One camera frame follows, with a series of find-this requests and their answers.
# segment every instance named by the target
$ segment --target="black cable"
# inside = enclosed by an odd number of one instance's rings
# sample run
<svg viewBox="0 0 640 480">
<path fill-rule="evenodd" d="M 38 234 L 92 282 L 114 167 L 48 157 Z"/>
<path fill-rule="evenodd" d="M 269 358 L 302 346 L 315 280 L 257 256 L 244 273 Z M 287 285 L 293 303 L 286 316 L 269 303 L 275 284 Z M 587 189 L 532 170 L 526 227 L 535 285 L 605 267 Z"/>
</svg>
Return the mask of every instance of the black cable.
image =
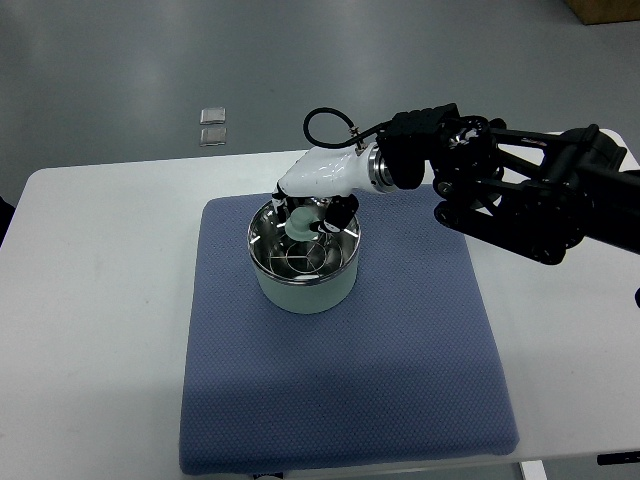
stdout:
<svg viewBox="0 0 640 480">
<path fill-rule="evenodd" d="M 380 130 L 383 130 L 387 125 L 389 125 L 389 123 L 391 123 L 391 121 L 379 123 L 375 127 L 371 127 L 370 129 L 365 130 L 364 132 L 362 132 L 362 133 L 356 135 L 355 137 L 352 137 L 349 140 L 347 140 L 345 142 L 342 142 L 342 143 L 326 143 L 326 142 L 321 142 L 319 140 L 316 140 L 315 138 L 313 138 L 313 136 L 309 132 L 309 123 L 311 122 L 311 119 L 313 117 L 315 117 L 316 115 L 319 115 L 321 113 L 329 113 L 331 115 L 335 115 L 335 116 L 341 118 L 347 124 L 347 126 L 349 128 L 354 128 L 355 125 L 354 125 L 354 123 L 351 121 L 351 119 L 349 117 L 347 117 L 340 110 L 336 110 L 335 108 L 320 107 L 320 108 L 316 108 L 314 110 L 311 110 L 308 113 L 308 115 L 304 118 L 304 122 L 302 122 L 302 131 L 304 132 L 305 138 L 311 144 L 315 145 L 316 147 L 322 147 L 322 148 L 338 149 L 338 148 L 350 147 L 351 145 L 355 145 L 356 143 L 361 142 L 365 138 L 373 135 L 374 133 L 378 133 Z"/>
</svg>

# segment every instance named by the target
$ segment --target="robot end effector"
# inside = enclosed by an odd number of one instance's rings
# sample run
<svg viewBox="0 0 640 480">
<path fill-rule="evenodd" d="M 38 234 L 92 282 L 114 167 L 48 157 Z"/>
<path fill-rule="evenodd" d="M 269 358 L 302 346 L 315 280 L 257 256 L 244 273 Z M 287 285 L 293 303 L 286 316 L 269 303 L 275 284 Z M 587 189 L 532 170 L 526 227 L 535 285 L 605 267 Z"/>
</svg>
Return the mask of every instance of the robot end effector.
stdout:
<svg viewBox="0 0 640 480">
<path fill-rule="evenodd" d="M 352 138 L 327 144 L 309 133 L 319 113 L 338 115 Z M 303 124 L 316 145 L 280 179 L 273 195 L 281 221 L 305 198 L 328 199 L 319 232 L 345 228 L 358 202 L 354 189 L 389 193 L 415 189 L 429 161 L 443 197 L 435 209 L 444 226 L 545 264 L 560 263 L 568 248 L 589 236 L 640 253 L 627 234 L 640 222 L 638 172 L 619 172 L 626 149 L 596 125 L 560 135 L 507 130 L 501 119 L 461 117 L 455 104 L 398 113 L 359 133 L 337 110 L 316 109 Z M 376 143 L 364 138 L 376 134 Z M 501 150 L 500 144 L 541 149 L 540 165 Z M 503 181 L 505 170 L 525 177 Z"/>
</svg>

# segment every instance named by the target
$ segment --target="blue fabric mat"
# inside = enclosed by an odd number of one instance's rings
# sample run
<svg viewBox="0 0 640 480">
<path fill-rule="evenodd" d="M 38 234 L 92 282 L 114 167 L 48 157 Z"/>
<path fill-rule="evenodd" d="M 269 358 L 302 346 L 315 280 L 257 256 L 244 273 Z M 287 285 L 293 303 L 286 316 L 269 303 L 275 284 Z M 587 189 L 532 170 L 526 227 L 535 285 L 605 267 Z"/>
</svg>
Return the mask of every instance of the blue fabric mat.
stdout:
<svg viewBox="0 0 640 480">
<path fill-rule="evenodd" d="M 295 315 L 258 286 L 248 223 L 268 200 L 204 209 L 185 370 L 180 465 L 261 473 L 478 454 L 518 443 L 464 237 L 430 187 L 359 194 L 358 279 Z"/>
</svg>

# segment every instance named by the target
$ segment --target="stainless steel bowl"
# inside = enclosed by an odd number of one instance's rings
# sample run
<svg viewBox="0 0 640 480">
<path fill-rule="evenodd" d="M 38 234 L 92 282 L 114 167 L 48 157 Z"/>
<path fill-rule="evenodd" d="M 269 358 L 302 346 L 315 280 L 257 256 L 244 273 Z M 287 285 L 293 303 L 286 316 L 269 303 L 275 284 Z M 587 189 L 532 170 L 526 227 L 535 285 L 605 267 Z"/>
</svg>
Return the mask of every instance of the stainless steel bowl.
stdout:
<svg viewBox="0 0 640 480">
<path fill-rule="evenodd" d="M 324 217 L 328 203 L 309 199 L 310 208 Z M 271 202 L 255 214 L 247 235 L 249 253 L 265 295 L 279 307 L 296 313 L 317 313 L 337 305 L 356 278 L 360 225 L 354 218 L 337 234 L 321 233 L 314 240 L 289 238 Z"/>
</svg>

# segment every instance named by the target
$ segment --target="gray floor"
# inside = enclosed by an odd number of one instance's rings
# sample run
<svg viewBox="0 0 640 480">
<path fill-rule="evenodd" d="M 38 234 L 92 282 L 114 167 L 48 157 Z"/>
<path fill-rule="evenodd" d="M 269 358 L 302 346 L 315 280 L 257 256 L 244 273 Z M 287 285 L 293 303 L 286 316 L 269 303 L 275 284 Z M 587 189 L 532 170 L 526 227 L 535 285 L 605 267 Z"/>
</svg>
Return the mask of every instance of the gray floor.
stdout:
<svg viewBox="0 0 640 480">
<path fill-rule="evenodd" d="M 640 155 L 638 45 L 639 22 L 585 27 L 562 0 L 2 2 L 0 195 L 15 205 L 41 168 L 307 148 L 302 119 L 323 105 L 361 127 L 448 102 L 517 129 L 598 123 Z M 206 106 L 227 108 L 227 145 L 198 146 Z M 546 465 L 553 480 L 640 474 Z"/>
</svg>

